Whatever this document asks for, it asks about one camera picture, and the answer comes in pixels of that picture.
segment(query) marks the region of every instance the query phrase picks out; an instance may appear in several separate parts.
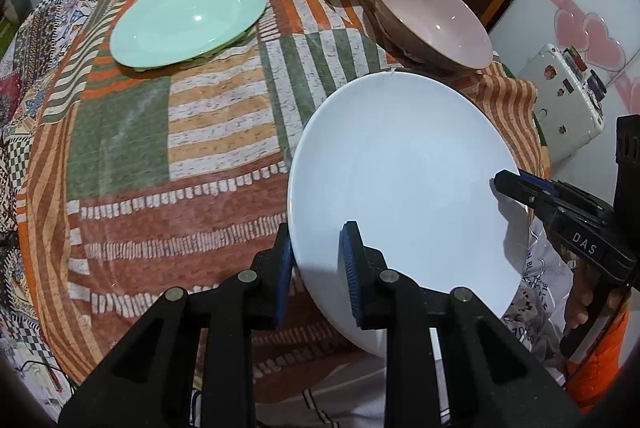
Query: striped tablecloth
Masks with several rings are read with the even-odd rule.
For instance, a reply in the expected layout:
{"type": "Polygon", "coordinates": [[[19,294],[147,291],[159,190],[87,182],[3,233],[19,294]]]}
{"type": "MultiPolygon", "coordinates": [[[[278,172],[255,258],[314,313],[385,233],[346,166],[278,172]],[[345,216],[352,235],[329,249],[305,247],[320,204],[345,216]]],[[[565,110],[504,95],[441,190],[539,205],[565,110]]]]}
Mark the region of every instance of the striped tablecloth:
{"type": "MultiPolygon", "coordinates": [[[[75,38],[40,112],[18,194],[34,305],[76,381],[165,289],[208,289],[271,247],[286,220],[287,167],[310,116],[343,84],[400,65],[370,0],[269,0],[240,43],[135,72],[109,50],[135,1],[100,0],[75,38]]],[[[493,64],[458,88],[520,166],[539,173],[534,87],[493,64]]],[[[289,294],[283,328],[254,334],[259,401],[299,392],[360,353],[295,272],[289,294]]]]}

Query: pink bowl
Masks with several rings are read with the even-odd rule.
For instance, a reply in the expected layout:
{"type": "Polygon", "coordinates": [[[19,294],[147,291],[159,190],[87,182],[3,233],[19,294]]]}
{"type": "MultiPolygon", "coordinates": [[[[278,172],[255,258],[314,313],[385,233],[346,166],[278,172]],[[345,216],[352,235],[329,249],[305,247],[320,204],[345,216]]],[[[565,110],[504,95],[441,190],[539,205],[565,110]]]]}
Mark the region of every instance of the pink bowl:
{"type": "Polygon", "coordinates": [[[447,71],[484,69],[491,40],[462,0],[374,0],[391,40],[415,58],[447,71]]]}

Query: orange sleeve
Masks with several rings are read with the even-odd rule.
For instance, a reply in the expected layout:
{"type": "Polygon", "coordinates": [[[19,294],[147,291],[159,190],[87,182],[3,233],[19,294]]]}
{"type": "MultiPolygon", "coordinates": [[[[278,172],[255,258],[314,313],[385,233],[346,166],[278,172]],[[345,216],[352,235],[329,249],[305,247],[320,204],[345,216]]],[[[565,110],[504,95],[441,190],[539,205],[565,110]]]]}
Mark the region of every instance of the orange sleeve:
{"type": "Polygon", "coordinates": [[[566,362],[569,371],[566,390],[583,413],[591,409],[618,374],[618,358],[629,320],[628,306],[623,311],[580,370],[577,364],[566,362]]]}

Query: silver screw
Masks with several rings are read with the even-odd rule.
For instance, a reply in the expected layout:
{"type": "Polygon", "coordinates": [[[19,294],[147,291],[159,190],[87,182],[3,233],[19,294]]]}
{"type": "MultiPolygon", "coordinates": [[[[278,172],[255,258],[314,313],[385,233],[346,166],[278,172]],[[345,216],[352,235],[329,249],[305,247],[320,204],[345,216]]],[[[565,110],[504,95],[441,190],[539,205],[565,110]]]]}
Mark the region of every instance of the silver screw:
{"type": "Polygon", "coordinates": [[[164,297],[169,300],[169,302],[177,302],[183,295],[184,291],[179,287],[171,287],[164,293],[164,297]]]}
{"type": "Polygon", "coordinates": [[[258,274],[252,269],[245,269],[238,273],[238,280],[242,283],[249,283],[258,278],[258,274]]]}
{"type": "Polygon", "coordinates": [[[387,283],[397,282],[400,278],[400,275],[396,273],[392,269],[385,269],[384,271],[380,271],[380,280],[387,283]]]}
{"type": "Polygon", "coordinates": [[[466,287],[456,287],[453,290],[453,296],[455,296],[461,302],[469,302],[473,299],[474,294],[471,289],[466,287]]]}

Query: oval plate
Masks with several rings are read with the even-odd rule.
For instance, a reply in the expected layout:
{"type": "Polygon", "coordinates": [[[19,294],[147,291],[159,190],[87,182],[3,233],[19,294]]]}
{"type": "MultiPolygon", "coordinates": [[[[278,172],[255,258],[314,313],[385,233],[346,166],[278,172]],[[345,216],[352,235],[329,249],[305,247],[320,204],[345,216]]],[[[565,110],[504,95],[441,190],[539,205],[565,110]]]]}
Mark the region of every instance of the oval plate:
{"type": "Polygon", "coordinates": [[[334,92],[304,129],[287,196],[296,262],[322,313],[385,355],[385,331],[356,326],[338,258],[340,230],[356,220],[389,268],[441,292],[469,287],[502,316],[520,284],[529,223],[524,206],[494,195],[503,169],[518,173],[502,137],[446,85],[377,72],[334,92]]]}
{"type": "Polygon", "coordinates": [[[111,35],[111,55],[151,69],[234,42],[260,18],[267,0],[137,0],[111,35]]]}

